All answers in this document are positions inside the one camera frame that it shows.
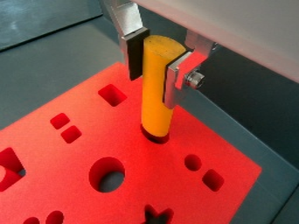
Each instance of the red foam board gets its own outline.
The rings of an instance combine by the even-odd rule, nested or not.
[[[116,63],[0,131],[0,223],[229,222],[260,167],[180,107],[152,143],[140,109],[141,79]],[[124,182],[100,192],[109,172]]]

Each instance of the star-shaped hole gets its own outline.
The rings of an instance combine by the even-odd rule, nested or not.
[[[165,209],[157,213],[152,206],[144,207],[144,224],[170,224],[173,218],[173,210]]]

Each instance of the yellow object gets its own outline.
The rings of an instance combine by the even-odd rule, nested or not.
[[[184,52],[182,45],[166,37],[144,39],[141,124],[156,137],[166,136],[173,114],[162,103],[164,69]]]

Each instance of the circular hole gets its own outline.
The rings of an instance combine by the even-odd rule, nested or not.
[[[186,169],[196,172],[201,168],[201,160],[196,155],[188,155],[184,159]]]
[[[122,184],[125,168],[113,157],[102,157],[90,167],[88,181],[97,192],[110,193]]]
[[[61,224],[62,220],[62,213],[60,211],[53,211],[46,217],[45,224]]]
[[[22,224],[40,224],[40,221],[37,218],[32,217],[26,219]]]

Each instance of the gray surface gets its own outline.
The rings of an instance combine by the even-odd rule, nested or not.
[[[299,82],[296,0],[134,2]]]
[[[200,91],[299,169],[299,84],[221,48]]]
[[[0,50],[98,15],[98,0],[0,0]]]
[[[121,60],[116,42],[101,17],[0,53],[0,129]],[[202,95],[188,93],[181,104],[262,167],[232,223],[268,223],[295,189],[297,171]]]
[[[189,91],[181,106],[262,169],[230,223],[269,223],[297,185],[297,170],[271,151],[202,94]]]
[[[299,188],[296,188],[291,199],[287,201],[287,204],[284,205],[284,209],[276,216],[273,224],[299,223],[297,205],[299,205]]]
[[[0,129],[121,60],[116,41],[101,18],[0,52]]]
[[[105,18],[110,20],[108,10],[104,5],[104,0],[98,0],[98,4]],[[141,6],[138,6],[138,12],[144,27],[150,30],[150,34],[169,37],[170,39],[178,41],[181,44],[184,43],[186,33],[184,27],[169,21],[166,18],[158,16],[156,13],[142,8]]]

